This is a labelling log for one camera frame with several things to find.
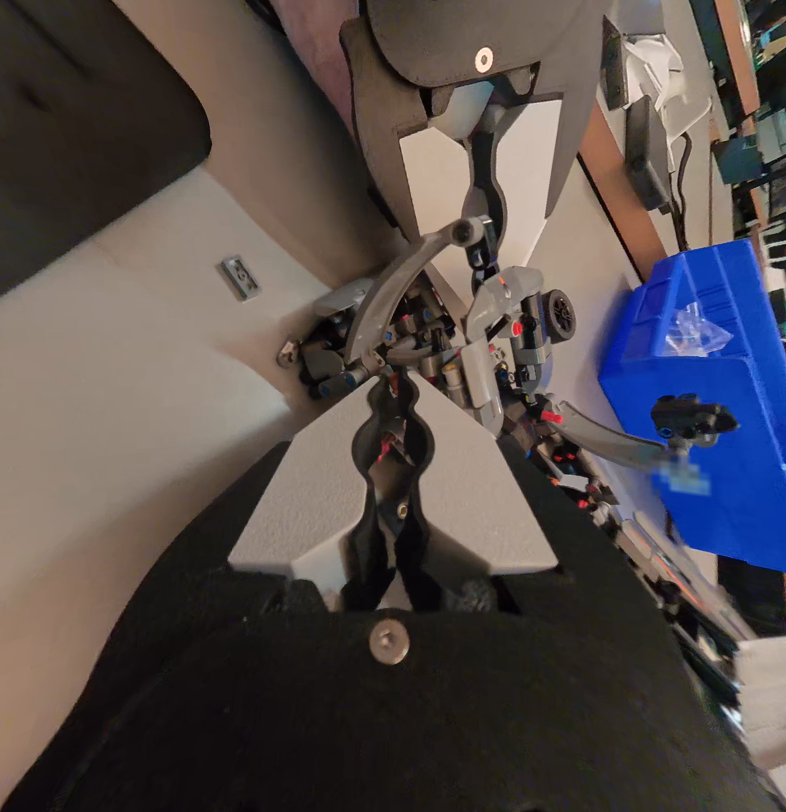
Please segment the blue plastic bin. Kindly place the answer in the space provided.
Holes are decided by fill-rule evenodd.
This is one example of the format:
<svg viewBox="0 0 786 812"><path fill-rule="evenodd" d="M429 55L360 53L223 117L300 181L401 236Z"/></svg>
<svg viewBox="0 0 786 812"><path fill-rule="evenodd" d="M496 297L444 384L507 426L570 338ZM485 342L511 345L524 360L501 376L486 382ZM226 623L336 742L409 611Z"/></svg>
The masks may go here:
<svg viewBox="0 0 786 812"><path fill-rule="evenodd" d="M675 314L695 302L730 341L705 358L666 356ZM621 307L599 381L623 430L644 439L657 438L651 410L661 396L730 410L739 428L691 455L709 494L652 481L689 546L786 573L786 354L750 242L659 261Z"/></svg>

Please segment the black lego tire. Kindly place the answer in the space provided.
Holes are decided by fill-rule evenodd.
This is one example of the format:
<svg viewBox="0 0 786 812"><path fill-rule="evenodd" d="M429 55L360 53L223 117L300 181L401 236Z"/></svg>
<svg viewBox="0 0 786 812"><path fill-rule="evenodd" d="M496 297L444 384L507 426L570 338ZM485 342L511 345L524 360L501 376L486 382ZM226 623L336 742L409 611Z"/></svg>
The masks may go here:
<svg viewBox="0 0 786 812"><path fill-rule="evenodd" d="M541 296L545 331L552 345L570 341L576 332L577 319L570 298L561 290L553 289Z"/></svg>

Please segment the clear plastic parts bag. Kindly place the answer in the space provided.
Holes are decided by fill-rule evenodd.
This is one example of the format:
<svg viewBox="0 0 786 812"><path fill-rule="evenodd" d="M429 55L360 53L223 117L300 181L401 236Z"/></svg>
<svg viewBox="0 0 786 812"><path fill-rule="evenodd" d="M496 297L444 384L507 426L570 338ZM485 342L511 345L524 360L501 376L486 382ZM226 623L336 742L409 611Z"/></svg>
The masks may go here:
<svg viewBox="0 0 786 812"><path fill-rule="evenodd" d="M733 334L704 316L701 303L692 301L675 310L664 335L662 356L706 358L720 352Z"/></svg>

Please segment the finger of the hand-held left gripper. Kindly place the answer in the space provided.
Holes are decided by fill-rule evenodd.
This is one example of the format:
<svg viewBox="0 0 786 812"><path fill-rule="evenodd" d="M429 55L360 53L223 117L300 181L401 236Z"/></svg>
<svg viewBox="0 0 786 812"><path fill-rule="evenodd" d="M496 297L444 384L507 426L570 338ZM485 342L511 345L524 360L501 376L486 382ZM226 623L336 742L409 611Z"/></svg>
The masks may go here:
<svg viewBox="0 0 786 812"><path fill-rule="evenodd" d="M492 91L491 85L457 88L441 115L428 119L425 129L399 140L420 235L461 218L471 184L466 139Z"/></svg>
<svg viewBox="0 0 786 812"><path fill-rule="evenodd" d="M561 101L529 104L500 138L496 179L504 201L499 265L526 266L548 220Z"/></svg>

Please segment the white plastic part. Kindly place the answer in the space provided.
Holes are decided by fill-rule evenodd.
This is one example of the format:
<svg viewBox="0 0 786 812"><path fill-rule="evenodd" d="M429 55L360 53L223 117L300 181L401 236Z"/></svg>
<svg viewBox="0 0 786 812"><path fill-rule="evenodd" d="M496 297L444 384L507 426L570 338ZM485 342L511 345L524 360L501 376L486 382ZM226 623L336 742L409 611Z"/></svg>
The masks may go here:
<svg viewBox="0 0 786 812"><path fill-rule="evenodd" d="M629 105L648 96L665 130L669 170L674 142L712 108L712 96L690 82L684 62L663 34L627 36L622 43Z"/></svg>

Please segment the grey lego car model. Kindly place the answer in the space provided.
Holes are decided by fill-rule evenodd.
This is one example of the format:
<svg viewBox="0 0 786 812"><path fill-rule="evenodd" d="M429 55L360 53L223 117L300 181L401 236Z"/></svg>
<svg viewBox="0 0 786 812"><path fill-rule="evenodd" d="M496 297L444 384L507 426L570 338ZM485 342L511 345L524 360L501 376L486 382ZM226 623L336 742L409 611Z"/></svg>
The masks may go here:
<svg viewBox="0 0 786 812"><path fill-rule="evenodd" d="M318 384L323 399L340 395L337 404L366 382L383 378L381 455L390 440L413 472L415 466L405 449L406 374L420 375L488 430L521 489L528 465L516 462L517 452L536 444L531 434L536 428L607 460L671 473L674 484L702 484L692 474L689 448L710 447L719 434L736 428L730 412L718 405L701 405L692 395L665 398L652 415L685 422L674 423L674 437L662 446L615 433L570 403L550 400L544 373L551 372L553 345L545 331L542 284L542 275L535 269L498 269L489 218L453 222L421 237L377 279L359 279L317 300L314 311L320 320L302 349L306 370L311 372L308 351L315 340L324 340L322 353L343 365L337 376L309 381ZM483 611L489 594L500 590L508 611L523 612L533 604L564 604L564 598L545 594L576 587L583 594L579 603L584 605L585 618L596 619L597 604L610 594L609 584L622 584L627 578L611 574L618 555L608 554L605 543L585 540L584 520L573 520L569 510L552 511L555 502L542 495L546 491L541 488L525 497L558 557L558 566L543 573L471 582L460 596L446 594L442 606L459 604ZM394 564L388 561L381 531L382 599L394 572L404 588L406 517L399 522Z"/></svg>

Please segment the person's left hand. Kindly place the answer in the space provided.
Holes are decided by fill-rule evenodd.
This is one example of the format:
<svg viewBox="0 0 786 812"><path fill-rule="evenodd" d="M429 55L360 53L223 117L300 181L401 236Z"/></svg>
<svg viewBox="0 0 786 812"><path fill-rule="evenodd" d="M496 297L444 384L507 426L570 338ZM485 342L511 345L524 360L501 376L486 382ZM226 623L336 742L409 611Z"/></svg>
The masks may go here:
<svg viewBox="0 0 786 812"><path fill-rule="evenodd" d="M271 1L292 48L354 133L351 74L340 41L344 23L357 19L357 1Z"/></svg>

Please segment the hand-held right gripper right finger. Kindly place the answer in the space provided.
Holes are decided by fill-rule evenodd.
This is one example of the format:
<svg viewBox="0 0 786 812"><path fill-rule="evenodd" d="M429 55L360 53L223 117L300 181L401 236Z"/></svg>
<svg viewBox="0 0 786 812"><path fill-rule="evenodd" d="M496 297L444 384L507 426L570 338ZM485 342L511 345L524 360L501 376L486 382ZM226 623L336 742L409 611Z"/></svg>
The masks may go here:
<svg viewBox="0 0 786 812"><path fill-rule="evenodd" d="M559 560L495 437L418 374L404 376L415 466L404 522L404 588L439 608L471 582L554 570Z"/></svg>

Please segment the black power adapter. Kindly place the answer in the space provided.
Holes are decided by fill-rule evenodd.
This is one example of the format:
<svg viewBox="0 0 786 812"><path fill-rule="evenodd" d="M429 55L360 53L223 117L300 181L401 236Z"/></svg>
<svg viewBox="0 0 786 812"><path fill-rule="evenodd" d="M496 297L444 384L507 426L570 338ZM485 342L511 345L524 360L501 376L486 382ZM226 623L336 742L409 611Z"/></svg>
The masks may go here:
<svg viewBox="0 0 786 812"><path fill-rule="evenodd" d="M624 167L635 195L646 211L671 203L669 147L662 117L650 96L626 110Z"/></svg>

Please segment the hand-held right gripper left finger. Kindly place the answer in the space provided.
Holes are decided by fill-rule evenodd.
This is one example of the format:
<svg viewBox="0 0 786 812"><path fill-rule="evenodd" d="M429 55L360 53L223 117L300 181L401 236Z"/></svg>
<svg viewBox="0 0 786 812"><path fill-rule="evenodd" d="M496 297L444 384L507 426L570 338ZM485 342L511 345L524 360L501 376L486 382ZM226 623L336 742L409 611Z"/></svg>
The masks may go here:
<svg viewBox="0 0 786 812"><path fill-rule="evenodd" d="M309 581L343 608L383 597L383 533L372 466L381 454L383 378L297 433L231 550L237 571Z"/></svg>

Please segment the grey lego piece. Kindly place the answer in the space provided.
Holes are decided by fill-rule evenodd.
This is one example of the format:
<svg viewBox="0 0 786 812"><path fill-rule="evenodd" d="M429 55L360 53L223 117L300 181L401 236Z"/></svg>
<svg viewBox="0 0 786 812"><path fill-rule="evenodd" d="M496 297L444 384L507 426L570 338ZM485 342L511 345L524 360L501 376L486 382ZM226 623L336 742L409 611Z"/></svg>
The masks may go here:
<svg viewBox="0 0 786 812"><path fill-rule="evenodd" d="M239 255L220 260L216 267L239 301L246 302L261 293L261 285Z"/></svg>

